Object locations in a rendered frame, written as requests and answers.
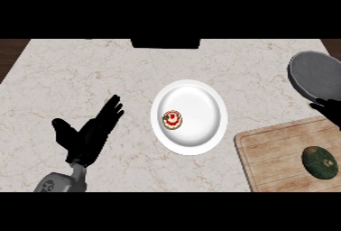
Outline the dark green squash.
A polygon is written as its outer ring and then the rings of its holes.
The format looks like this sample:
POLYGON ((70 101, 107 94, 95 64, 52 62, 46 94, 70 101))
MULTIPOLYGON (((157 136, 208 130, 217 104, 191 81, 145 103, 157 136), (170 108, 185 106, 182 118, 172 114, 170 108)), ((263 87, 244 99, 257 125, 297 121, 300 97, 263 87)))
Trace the dark green squash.
POLYGON ((310 175, 321 180, 331 180, 338 174, 338 164, 332 154, 319 146, 309 146, 301 161, 310 175))

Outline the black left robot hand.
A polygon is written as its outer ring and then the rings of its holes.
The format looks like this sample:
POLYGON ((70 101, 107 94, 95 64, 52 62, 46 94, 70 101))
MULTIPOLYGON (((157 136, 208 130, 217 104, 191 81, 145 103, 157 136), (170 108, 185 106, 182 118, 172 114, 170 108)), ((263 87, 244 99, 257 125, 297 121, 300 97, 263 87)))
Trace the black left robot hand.
POLYGON ((76 130, 61 118, 52 120, 56 133, 56 143, 68 151, 65 161, 89 167, 101 155, 110 133, 114 131, 117 122, 124 115, 120 96, 114 95, 105 103, 95 118, 76 130))

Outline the wooden cutting board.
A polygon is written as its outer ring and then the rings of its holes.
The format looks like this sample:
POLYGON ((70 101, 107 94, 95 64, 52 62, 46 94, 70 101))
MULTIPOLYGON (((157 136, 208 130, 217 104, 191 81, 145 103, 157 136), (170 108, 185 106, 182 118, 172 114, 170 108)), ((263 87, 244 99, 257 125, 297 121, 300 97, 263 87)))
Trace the wooden cutting board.
POLYGON ((341 131, 322 116, 242 132, 236 149, 251 191, 341 192, 341 131), (322 147, 338 163, 331 180, 315 178, 301 161, 309 146, 322 147))

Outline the grey round pan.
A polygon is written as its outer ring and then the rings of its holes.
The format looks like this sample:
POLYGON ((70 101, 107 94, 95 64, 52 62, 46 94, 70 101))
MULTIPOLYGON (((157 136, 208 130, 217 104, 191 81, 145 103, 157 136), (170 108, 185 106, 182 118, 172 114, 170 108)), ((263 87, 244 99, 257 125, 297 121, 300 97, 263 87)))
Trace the grey round pan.
POLYGON ((341 101, 341 61, 318 51, 298 52, 288 63, 288 79, 300 95, 341 101))

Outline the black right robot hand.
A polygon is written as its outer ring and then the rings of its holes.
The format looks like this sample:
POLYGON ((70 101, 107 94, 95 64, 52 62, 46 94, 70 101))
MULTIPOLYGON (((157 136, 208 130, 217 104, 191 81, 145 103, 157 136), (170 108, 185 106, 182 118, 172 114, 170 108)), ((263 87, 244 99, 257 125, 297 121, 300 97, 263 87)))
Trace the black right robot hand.
POLYGON ((338 126, 341 130, 341 101, 334 99, 324 100, 316 99, 315 103, 309 104, 310 107, 318 110, 322 115, 329 119, 329 121, 338 126))

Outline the white round plate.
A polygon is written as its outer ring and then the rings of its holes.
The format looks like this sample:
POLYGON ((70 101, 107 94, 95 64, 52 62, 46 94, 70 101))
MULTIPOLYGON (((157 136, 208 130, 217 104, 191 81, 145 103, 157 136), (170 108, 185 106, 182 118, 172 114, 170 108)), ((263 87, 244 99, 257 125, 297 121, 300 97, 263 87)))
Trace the white round plate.
POLYGON ((172 82, 155 97, 151 125, 163 145, 182 155, 201 155, 222 142, 228 126, 225 101, 214 88, 198 80, 172 82), (169 130, 163 124, 167 111, 183 117, 182 126, 169 130))

